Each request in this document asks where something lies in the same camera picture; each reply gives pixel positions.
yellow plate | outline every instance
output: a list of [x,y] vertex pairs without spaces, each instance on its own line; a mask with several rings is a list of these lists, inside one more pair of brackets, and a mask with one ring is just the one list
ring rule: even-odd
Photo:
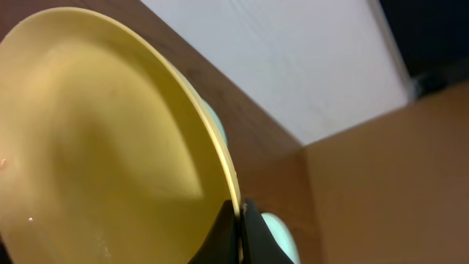
[[186,263],[235,171],[201,98],[136,33],[58,8],[0,45],[0,233],[17,264]]

brown surface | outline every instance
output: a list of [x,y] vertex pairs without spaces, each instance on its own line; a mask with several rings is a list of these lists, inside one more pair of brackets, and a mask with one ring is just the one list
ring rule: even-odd
[[327,263],[469,263],[469,83],[308,146]]
[[140,1],[0,0],[0,39],[27,16],[63,6],[95,10],[120,21],[188,78],[224,124],[242,193],[286,222],[304,263],[318,263],[320,243],[300,145]]

brown cardboard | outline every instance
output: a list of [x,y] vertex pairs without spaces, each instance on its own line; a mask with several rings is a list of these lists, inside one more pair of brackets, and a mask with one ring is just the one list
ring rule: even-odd
[[469,83],[306,152],[327,263],[469,263]]

white wall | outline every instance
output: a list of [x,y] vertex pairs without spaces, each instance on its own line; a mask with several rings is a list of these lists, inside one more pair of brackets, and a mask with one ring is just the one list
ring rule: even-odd
[[304,144],[403,106],[367,0],[142,0]]

brown table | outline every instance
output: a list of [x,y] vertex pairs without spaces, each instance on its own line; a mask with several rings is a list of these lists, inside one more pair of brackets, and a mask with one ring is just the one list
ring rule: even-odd
[[285,221],[303,263],[321,263],[320,234],[297,141],[138,0],[0,0],[0,39],[22,19],[52,7],[82,7],[110,16],[177,67],[218,113],[243,196]]

